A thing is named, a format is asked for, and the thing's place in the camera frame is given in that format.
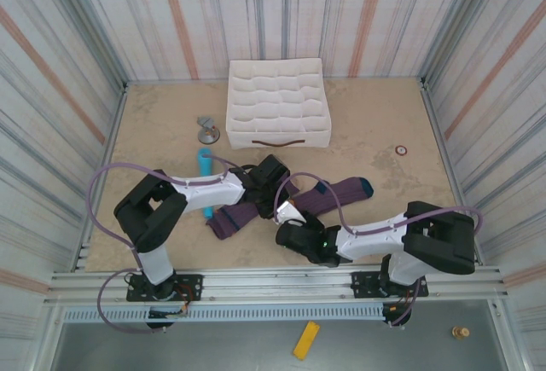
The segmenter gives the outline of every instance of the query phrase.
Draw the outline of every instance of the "yellow block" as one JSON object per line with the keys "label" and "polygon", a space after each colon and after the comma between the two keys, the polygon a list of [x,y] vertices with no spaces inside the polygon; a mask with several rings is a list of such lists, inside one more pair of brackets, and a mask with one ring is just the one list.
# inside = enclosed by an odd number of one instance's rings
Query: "yellow block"
{"label": "yellow block", "polygon": [[304,332],[301,334],[301,337],[299,337],[296,348],[293,349],[293,354],[296,356],[296,358],[301,361],[305,360],[307,352],[309,352],[309,349],[311,348],[311,345],[318,334],[319,328],[320,326],[315,322],[307,323]]}

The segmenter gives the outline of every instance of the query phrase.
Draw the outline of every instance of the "brass nut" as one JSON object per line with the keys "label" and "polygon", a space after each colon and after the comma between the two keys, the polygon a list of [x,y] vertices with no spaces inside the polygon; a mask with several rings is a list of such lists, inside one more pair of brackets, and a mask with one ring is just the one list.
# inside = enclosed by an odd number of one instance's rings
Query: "brass nut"
{"label": "brass nut", "polygon": [[456,339],[465,339],[470,335],[470,330],[466,327],[453,327],[451,333]]}

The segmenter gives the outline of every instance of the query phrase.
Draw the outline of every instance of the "beige table surface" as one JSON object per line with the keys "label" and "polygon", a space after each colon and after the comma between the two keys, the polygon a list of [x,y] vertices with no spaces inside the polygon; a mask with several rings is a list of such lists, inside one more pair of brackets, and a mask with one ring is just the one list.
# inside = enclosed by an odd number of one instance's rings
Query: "beige table surface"
{"label": "beige table surface", "polygon": [[[273,153],[291,172],[308,171],[338,182],[366,177],[374,196],[345,206],[349,224],[365,224],[405,211],[412,200],[439,206],[455,204],[426,110],[413,78],[349,78],[325,80],[332,117],[328,148],[249,148],[232,150],[225,133],[227,83],[133,85],[119,127],[112,162],[125,161],[163,169],[175,177],[198,177],[197,141],[201,115],[212,116],[222,136],[209,148],[239,165],[257,164]],[[404,145],[405,156],[394,148]],[[221,166],[215,165],[215,173]],[[143,178],[132,170],[113,170],[107,176],[99,220],[122,234],[113,209]],[[297,186],[312,188],[310,178],[296,177]],[[339,224],[337,212],[321,217]],[[205,225],[201,211],[183,215],[167,240],[177,269],[276,267],[307,264],[307,260],[275,243],[276,225],[257,217],[225,241]],[[378,262],[380,257],[363,259]],[[126,246],[95,230],[87,271],[134,267]]]}

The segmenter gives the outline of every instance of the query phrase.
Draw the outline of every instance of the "white fabric organizer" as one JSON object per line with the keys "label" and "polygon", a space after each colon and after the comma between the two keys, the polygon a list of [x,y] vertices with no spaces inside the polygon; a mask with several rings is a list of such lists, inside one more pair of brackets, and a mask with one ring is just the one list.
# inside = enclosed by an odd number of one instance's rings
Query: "white fabric organizer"
{"label": "white fabric organizer", "polygon": [[327,147],[322,60],[231,61],[226,130],[233,149]]}

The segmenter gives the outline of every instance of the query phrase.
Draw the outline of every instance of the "teal foam tube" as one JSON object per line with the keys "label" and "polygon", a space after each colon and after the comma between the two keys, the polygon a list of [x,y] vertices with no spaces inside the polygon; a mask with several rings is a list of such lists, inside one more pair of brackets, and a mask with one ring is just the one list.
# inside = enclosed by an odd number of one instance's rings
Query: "teal foam tube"
{"label": "teal foam tube", "polygon": [[[203,158],[203,155],[212,155],[212,151],[209,148],[201,148],[197,152],[197,162],[199,163],[199,173],[202,177],[209,177],[212,175],[212,159]],[[214,210],[211,207],[203,208],[203,216],[205,219],[212,218]]]}

